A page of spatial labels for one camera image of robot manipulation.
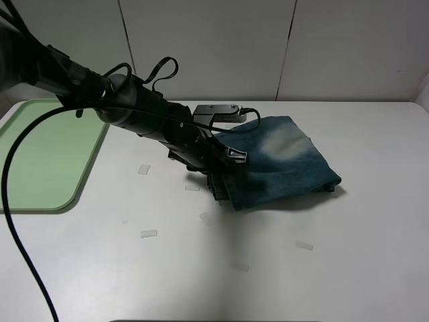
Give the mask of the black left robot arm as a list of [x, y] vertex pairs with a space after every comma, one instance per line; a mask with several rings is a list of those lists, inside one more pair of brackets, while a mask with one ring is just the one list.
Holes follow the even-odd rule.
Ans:
[[220, 143], [211, 133], [217, 116], [244, 114], [238, 106], [217, 106], [202, 120], [189, 107], [145, 88], [133, 74], [115, 69], [97, 74], [51, 46], [38, 50], [2, 23], [1, 91], [20, 83], [54, 93], [64, 107], [94, 109], [101, 121], [158, 141], [169, 149], [169, 158], [191, 171], [230, 172], [247, 161], [247, 153]]

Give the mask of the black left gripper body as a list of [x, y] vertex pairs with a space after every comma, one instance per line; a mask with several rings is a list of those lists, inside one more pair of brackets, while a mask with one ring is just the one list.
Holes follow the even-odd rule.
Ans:
[[218, 169], [218, 154], [212, 138], [194, 125], [164, 119], [162, 130], [167, 147], [199, 172]]

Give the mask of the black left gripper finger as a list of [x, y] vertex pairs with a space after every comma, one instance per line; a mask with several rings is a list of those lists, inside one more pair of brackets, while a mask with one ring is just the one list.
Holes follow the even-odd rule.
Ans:
[[210, 165], [232, 165], [245, 164], [247, 152], [234, 149], [219, 142], [214, 136], [209, 138], [210, 143]]

